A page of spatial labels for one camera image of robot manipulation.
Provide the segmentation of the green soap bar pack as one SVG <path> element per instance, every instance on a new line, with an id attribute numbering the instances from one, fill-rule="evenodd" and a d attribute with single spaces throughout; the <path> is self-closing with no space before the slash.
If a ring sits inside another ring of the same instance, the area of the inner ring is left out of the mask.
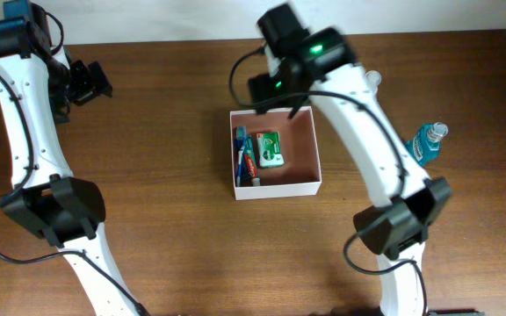
<path id="1" fill-rule="evenodd" d="M 281 152 L 279 132 L 258 133 L 259 166 L 262 169 L 278 168 L 285 164 Z"/>

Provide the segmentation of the blue mouthwash bottle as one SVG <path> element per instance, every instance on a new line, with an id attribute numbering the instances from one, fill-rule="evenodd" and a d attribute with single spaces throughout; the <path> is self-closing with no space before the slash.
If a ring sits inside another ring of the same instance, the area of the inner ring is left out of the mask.
<path id="1" fill-rule="evenodd" d="M 441 140 L 448 134 L 448 126 L 442 122 L 422 125 L 416 135 L 405 143 L 413 159 L 424 167 L 440 154 Z"/>

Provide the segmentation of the red green toothpaste tube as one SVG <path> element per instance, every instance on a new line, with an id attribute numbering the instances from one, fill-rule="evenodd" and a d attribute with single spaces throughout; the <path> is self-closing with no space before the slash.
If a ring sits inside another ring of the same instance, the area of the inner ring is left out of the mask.
<path id="1" fill-rule="evenodd" d="M 244 166 L 247 169 L 247 174 L 249 175 L 249 180 L 254 187 L 260 186 L 261 180 L 257 172 L 257 162 L 253 148 L 252 137 L 250 135 L 246 137 L 244 145 L 245 149 L 243 154 L 243 161 Z"/>

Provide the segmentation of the purple foam soap bottle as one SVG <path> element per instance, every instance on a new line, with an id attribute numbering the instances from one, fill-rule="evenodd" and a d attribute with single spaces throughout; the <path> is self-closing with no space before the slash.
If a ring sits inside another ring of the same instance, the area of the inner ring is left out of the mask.
<path id="1" fill-rule="evenodd" d="M 380 72 L 376 70 L 370 70 L 365 74 L 365 79 L 367 81 L 368 86 L 372 89 L 372 91 L 376 92 L 381 84 L 382 76 Z"/>

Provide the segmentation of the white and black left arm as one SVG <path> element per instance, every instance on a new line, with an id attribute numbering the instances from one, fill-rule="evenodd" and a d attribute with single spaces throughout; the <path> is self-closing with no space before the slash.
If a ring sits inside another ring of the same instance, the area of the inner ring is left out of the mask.
<path id="1" fill-rule="evenodd" d="M 49 255 L 0 259 L 17 265 L 63 257 L 97 315 L 145 315 L 130 292 L 105 236 L 105 201 L 93 182 L 76 178 L 56 127 L 69 122 L 71 105 L 112 96 L 101 65 L 73 61 L 54 43 L 53 15 L 29 0 L 6 1 L 0 19 L 0 108 L 11 149 L 12 190 L 0 210 L 55 249 Z"/>

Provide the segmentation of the blue white toothbrush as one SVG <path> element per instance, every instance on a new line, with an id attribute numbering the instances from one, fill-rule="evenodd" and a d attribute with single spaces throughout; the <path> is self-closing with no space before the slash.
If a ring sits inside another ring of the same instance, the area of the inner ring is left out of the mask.
<path id="1" fill-rule="evenodd" d="M 245 150 L 245 141 L 247 139 L 246 127 L 238 126 L 236 128 L 236 146 L 237 146 L 237 168 L 235 176 L 235 184 L 237 187 L 241 186 L 241 175 L 242 175 L 242 162 L 243 152 Z"/>

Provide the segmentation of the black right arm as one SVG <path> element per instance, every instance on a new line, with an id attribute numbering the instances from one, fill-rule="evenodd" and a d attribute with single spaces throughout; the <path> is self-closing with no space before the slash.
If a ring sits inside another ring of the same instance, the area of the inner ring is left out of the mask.
<path id="1" fill-rule="evenodd" d="M 422 258 L 429 228 L 452 190 L 430 178 L 404 147 L 382 111 L 363 65 L 335 28 L 310 32 L 290 4 L 257 21 L 269 71 L 249 80 L 250 108 L 259 114 L 314 105 L 334 127 L 363 177 L 371 206 L 353 218 L 350 249 L 362 241 L 377 256 L 383 315 L 429 312 Z"/>

